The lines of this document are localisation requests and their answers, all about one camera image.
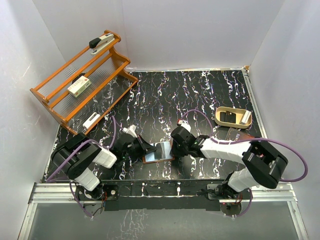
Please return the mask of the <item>brown leather card holder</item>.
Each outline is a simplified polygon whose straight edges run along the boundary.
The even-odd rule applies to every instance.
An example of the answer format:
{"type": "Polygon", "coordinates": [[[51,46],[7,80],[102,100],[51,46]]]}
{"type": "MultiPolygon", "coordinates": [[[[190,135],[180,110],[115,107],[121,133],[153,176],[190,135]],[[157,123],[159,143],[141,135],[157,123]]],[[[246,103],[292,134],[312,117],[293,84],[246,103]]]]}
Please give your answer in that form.
{"type": "Polygon", "coordinates": [[[175,157],[172,155],[172,143],[170,141],[151,143],[155,147],[155,151],[149,152],[142,158],[144,164],[173,161],[175,157]]]}

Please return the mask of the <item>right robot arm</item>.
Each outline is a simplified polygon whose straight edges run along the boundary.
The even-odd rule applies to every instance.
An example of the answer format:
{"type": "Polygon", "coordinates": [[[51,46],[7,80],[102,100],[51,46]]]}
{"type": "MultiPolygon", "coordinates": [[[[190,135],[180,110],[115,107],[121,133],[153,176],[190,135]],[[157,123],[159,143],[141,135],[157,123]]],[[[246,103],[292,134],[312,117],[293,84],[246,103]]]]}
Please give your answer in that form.
{"type": "Polygon", "coordinates": [[[218,141],[208,135],[195,137],[183,125],[177,126],[170,135],[173,139],[171,153],[175,157],[219,158],[245,165],[233,171],[212,189],[210,195],[233,199],[242,191],[261,185],[275,189],[288,165],[287,158],[269,142],[252,138],[248,141],[218,141]]]}

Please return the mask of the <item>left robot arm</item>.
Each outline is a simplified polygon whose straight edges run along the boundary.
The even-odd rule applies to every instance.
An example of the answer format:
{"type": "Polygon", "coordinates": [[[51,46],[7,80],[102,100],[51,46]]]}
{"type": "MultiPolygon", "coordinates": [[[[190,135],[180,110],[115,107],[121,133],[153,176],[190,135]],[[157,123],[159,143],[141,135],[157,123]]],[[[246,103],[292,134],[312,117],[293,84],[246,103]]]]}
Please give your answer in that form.
{"type": "Polygon", "coordinates": [[[85,188],[86,194],[93,200],[103,195],[100,179],[89,169],[91,163],[110,169],[117,161],[127,155],[141,158],[153,153],[157,147],[145,141],[140,135],[122,133],[110,147],[103,147],[97,141],[89,139],[83,133],[58,146],[50,156],[57,169],[47,177],[50,182],[54,176],[63,172],[69,180],[85,188]]]}

